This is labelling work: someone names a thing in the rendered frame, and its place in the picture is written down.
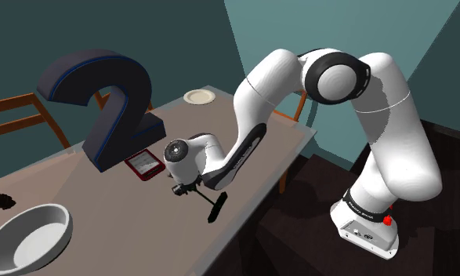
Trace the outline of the grey table with wooden legs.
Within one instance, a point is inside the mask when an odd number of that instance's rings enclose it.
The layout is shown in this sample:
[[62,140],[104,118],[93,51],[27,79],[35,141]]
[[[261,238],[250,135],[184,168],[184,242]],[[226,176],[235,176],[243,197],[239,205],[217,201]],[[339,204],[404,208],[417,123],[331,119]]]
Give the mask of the grey table with wooden legs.
[[0,179],[0,193],[16,201],[0,210],[0,226],[43,203],[70,211],[68,247],[31,276],[202,276],[313,135],[273,114],[213,223],[207,219],[216,191],[177,196],[166,172],[142,181],[124,163],[101,173],[75,146]]

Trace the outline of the large dark numeral figure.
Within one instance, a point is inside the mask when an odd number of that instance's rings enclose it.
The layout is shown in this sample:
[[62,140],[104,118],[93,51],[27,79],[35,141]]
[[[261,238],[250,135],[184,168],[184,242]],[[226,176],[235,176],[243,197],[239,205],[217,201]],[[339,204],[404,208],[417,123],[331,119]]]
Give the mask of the large dark numeral figure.
[[166,137],[162,119],[147,111],[152,87],[146,69],[114,51],[87,49],[55,60],[37,84],[46,100],[80,106],[106,87],[110,95],[82,145],[100,172]]

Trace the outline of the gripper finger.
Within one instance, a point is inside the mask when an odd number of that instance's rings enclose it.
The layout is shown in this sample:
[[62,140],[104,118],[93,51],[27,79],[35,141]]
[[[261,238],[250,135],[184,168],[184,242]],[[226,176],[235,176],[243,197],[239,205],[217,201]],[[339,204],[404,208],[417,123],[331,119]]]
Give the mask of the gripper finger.
[[199,194],[201,197],[203,197],[203,199],[205,199],[207,202],[211,203],[212,204],[212,209],[211,209],[211,212],[209,213],[208,215],[208,223],[213,223],[216,221],[224,203],[226,202],[227,198],[228,198],[228,195],[227,193],[224,191],[222,192],[219,197],[216,199],[216,201],[212,201],[210,198],[208,198],[207,196],[205,196],[204,194],[202,194],[197,188],[194,189],[194,191]]

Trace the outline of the white bowl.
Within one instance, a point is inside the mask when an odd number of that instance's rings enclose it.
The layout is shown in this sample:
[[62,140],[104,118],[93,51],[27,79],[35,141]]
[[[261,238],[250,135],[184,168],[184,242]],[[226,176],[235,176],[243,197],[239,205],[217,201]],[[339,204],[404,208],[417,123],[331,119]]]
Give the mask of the white bowl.
[[37,205],[0,226],[0,276],[22,276],[56,259],[73,233],[73,218],[59,204]]

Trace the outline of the red tablet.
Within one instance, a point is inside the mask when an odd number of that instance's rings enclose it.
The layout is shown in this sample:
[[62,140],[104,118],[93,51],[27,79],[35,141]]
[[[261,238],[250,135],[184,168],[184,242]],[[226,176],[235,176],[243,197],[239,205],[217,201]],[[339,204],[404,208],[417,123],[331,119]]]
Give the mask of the red tablet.
[[165,164],[147,149],[125,159],[125,164],[142,180],[148,181],[165,170]]

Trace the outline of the white plate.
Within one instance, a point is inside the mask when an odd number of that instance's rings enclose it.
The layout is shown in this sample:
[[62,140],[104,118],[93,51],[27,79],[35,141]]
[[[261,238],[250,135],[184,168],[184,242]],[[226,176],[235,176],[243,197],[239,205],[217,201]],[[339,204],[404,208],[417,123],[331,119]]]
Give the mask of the white plate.
[[207,89],[193,89],[184,94],[183,99],[193,105],[205,105],[210,104],[216,95],[214,92]]

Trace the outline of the wooden chair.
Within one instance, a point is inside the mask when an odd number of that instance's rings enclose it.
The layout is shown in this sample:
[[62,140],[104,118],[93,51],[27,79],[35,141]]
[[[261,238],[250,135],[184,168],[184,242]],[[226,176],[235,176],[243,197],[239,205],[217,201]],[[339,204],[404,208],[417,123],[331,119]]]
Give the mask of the wooden chair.
[[[105,95],[102,95],[99,91],[94,93],[94,97],[96,99],[96,102],[100,108],[100,110],[103,110],[107,100],[110,97],[110,93],[106,93]],[[148,104],[147,112],[152,111],[154,109],[152,103]]]
[[[298,122],[301,116],[302,110],[305,106],[307,99],[307,93],[304,90],[299,92],[293,92],[287,95],[273,110],[275,114],[278,114],[284,118],[290,119],[294,122]],[[286,114],[282,112],[281,108],[284,108],[285,111],[290,111],[291,107],[295,107],[295,113],[293,115]]]
[[10,173],[18,165],[23,166],[48,143],[49,136],[36,129],[36,125],[47,125],[53,131],[51,137],[56,137],[63,148],[71,146],[63,130],[35,93],[1,99],[0,113],[26,106],[34,107],[35,113],[0,123],[0,173]]

